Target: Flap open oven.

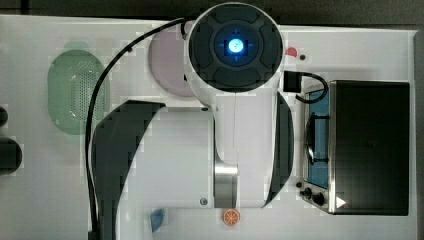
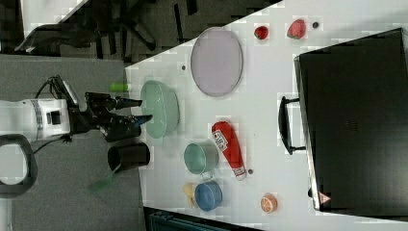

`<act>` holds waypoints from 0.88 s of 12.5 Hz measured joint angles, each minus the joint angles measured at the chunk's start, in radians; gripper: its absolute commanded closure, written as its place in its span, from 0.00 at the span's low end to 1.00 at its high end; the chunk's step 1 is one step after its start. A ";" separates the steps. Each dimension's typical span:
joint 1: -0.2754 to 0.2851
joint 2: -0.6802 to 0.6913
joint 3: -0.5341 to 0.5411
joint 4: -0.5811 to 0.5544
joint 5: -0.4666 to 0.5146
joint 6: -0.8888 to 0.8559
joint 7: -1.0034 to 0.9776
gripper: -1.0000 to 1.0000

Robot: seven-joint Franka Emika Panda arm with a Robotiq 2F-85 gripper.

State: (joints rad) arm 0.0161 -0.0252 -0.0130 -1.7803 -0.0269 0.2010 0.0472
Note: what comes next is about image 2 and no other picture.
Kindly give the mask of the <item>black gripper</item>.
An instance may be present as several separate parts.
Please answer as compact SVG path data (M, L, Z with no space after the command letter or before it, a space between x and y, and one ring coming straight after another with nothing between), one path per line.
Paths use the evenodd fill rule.
M107 142L122 141L137 137L140 126L148 122L153 115L118 115L113 110L139 107L141 100L124 97L111 97L107 93L86 92L86 104L80 108L79 101L73 96L66 98L70 131L66 141L90 130L99 130Z

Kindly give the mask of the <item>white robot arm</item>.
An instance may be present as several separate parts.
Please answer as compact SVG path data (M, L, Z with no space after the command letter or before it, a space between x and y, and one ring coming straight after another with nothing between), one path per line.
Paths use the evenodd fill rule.
M105 141L135 138L151 115L118 115L139 107L140 100L88 92L86 101L73 96L1 102L1 197L11 199L30 190L38 177L34 142L43 145L98 130Z

